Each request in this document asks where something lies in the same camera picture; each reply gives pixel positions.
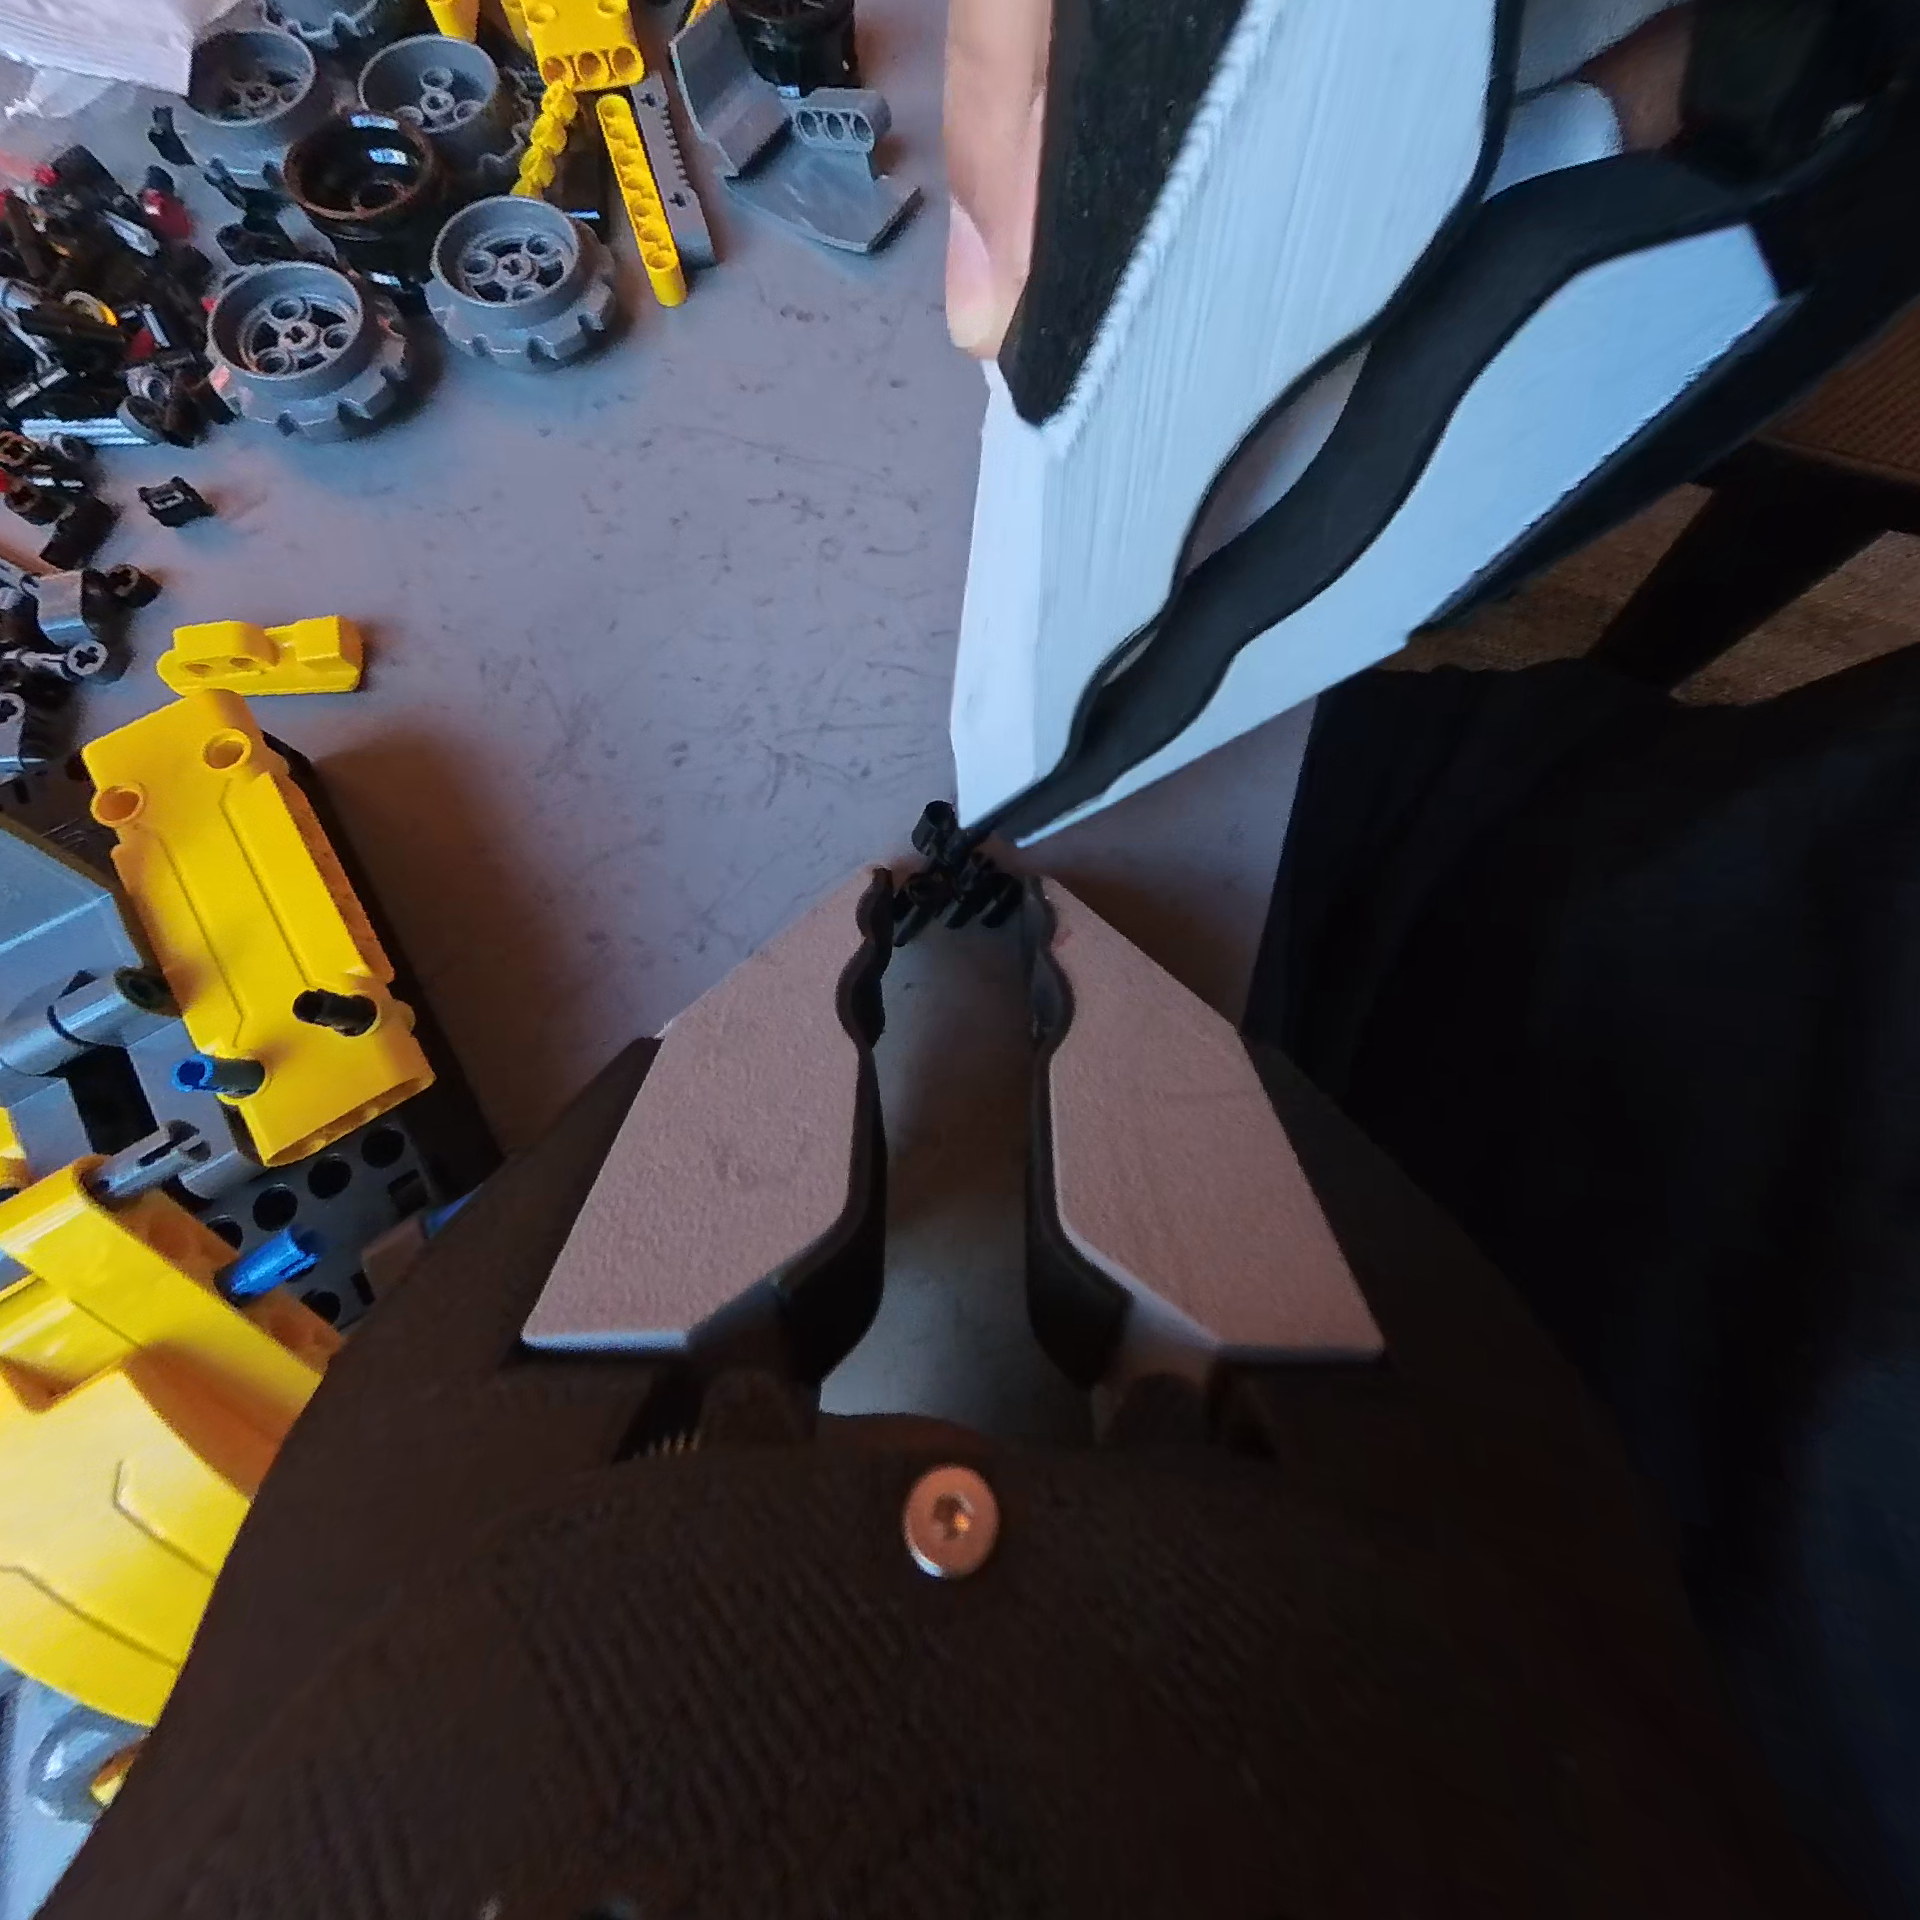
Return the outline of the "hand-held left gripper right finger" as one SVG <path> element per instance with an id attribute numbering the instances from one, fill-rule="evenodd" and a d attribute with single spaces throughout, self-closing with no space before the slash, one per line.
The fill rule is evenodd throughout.
<path id="1" fill-rule="evenodd" d="M 1237 1029 L 1055 879 L 1023 895 L 1026 1307 L 1084 1388 L 1384 1349 Z"/>

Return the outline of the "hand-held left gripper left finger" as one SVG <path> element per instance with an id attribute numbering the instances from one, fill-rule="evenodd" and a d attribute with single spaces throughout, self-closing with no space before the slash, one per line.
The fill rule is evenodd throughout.
<path id="1" fill-rule="evenodd" d="M 531 1349 L 828 1378 L 883 1288 L 887 959 L 888 874 L 858 871 L 662 1029 Z"/>

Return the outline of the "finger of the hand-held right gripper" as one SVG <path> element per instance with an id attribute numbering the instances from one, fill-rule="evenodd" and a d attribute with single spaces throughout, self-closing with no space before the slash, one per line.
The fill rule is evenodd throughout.
<path id="1" fill-rule="evenodd" d="M 1063 744 L 975 776 L 975 828 L 1053 828 L 1390 652 L 1790 307 L 1750 195 L 1676 157 L 1508 186 L 1379 330 L 1282 499 L 1067 668 Z"/>
<path id="2" fill-rule="evenodd" d="M 1363 79 L 1358 39 L 1252 39 L 1270 106 L 1200 128 L 1061 413 L 1021 421 L 990 367 L 950 694 L 968 826 L 979 774 L 1031 774 L 1064 743 L 1067 668 L 1163 605 L 1238 445 L 1379 324 L 1480 191 L 1468 56 L 1415 29 Z"/>

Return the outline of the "black brick connector assembly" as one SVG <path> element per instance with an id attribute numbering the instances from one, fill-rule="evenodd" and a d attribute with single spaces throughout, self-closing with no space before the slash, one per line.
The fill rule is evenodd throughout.
<path id="1" fill-rule="evenodd" d="M 922 864 L 893 891 L 895 948 L 933 925 L 999 928 L 1021 907 L 1023 882 L 984 851 L 980 831 L 960 826 L 950 802 L 928 802 L 909 843 Z"/>

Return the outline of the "yellow grey brick vehicle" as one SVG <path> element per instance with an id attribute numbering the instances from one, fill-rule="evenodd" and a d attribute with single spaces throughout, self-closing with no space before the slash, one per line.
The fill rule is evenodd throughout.
<path id="1" fill-rule="evenodd" d="M 5 818 L 5 1909 L 106 1813 L 330 1357 L 491 1171 L 232 692 Z"/>

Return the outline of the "person's right hand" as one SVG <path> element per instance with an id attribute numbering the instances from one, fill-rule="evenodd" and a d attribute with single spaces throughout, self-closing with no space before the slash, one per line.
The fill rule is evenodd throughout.
<path id="1" fill-rule="evenodd" d="M 943 48 L 947 319 L 996 356 L 1032 254 L 1051 3 L 950 3 Z"/>

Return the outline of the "grey angled brick panel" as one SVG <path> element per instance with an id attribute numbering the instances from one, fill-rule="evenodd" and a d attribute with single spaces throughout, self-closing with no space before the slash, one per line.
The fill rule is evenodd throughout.
<path id="1" fill-rule="evenodd" d="M 670 42 L 691 124 L 736 198 L 870 255 L 919 212 L 880 170 L 893 117 L 858 62 L 852 3 L 702 3 Z"/>

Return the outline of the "person's dark clothing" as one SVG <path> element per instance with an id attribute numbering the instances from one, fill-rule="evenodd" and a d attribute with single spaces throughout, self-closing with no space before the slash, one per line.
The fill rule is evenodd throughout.
<path id="1" fill-rule="evenodd" d="M 1916 648 L 1335 688 L 1246 1021 L 1616 1414 L 1812 1847 L 1916 1915 Z"/>

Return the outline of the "grey toothed rack beam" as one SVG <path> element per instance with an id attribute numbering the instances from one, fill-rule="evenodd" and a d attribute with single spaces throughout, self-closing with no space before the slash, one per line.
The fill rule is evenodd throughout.
<path id="1" fill-rule="evenodd" d="M 714 234 L 682 152 L 666 71 L 653 67 L 628 94 L 682 268 L 685 274 L 704 272 L 716 262 Z"/>

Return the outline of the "cluster of yellow brick beams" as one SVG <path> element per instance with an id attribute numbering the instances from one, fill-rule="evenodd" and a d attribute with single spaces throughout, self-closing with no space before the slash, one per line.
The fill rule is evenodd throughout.
<path id="1" fill-rule="evenodd" d="M 532 126 L 519 152 L 509 195 L 539 202 L 559 173 L 575 120 L 587 106 L 598 128 L 620 204 L 640 254 L 640 266 L 661 307 L 688 296 L 691 251 L 671 227 L 671 196 L 683 182 L 656 173 L 648 134 L 640 130 L 632 84 L 648 79 L 648 62 L 623 3 L 503 3 L 428 4 L 431 18 L 458 42 L 476 42 L 482 16 L 498 16 L 517 46 L 532 59 L 542 83 Z"/>

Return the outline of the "yellow angled brick piece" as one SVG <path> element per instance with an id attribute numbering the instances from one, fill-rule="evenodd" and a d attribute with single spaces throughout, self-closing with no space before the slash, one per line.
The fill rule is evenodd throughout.
<path id="1" fill-rule="evenodd" d="M 195 688 L 256 694 L 330 694 L 357 691 L 365 670 L 365 640 L 341 614 L 315 614 L 280 627 L 210 620 L 173 630 L 155 659 L 158 679 L 176 694 Z"/>

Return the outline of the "group of grey toy wheels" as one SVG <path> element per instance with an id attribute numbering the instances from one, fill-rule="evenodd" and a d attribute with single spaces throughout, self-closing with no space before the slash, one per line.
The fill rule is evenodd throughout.
<path id="1" fill-rule="evenodd" d="M 339 440 L 416 379 L 406 315 L 512 371 L 589 356 L 616 315 L 591 214 L 548 198 L 579 94 L 564 67 L 397 34 L 405 4 L 262 4 L 202 42 L 182 155 L 244 222 L 208 309 L 210 387 L 288 439 Z"/>

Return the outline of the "heap of black red pins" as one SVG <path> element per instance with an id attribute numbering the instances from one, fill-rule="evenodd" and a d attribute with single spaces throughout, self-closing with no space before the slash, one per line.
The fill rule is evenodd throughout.
<path id="1" fill-rule="evenodd" d="M 5 538 L 38 538 L 34 559 L 7 550 L 3 565 L 10 782 L 61 757 L 67 708 L 124 675 L 133 612 L 159 591 L 146 568 L 106 557 L 120 511 L 103 454 L 192 448 L 229 419 L 210 387 L 208 287 L 162 170 L 130 190 L 88 147 L 27 173 L 5 166 Z"/>

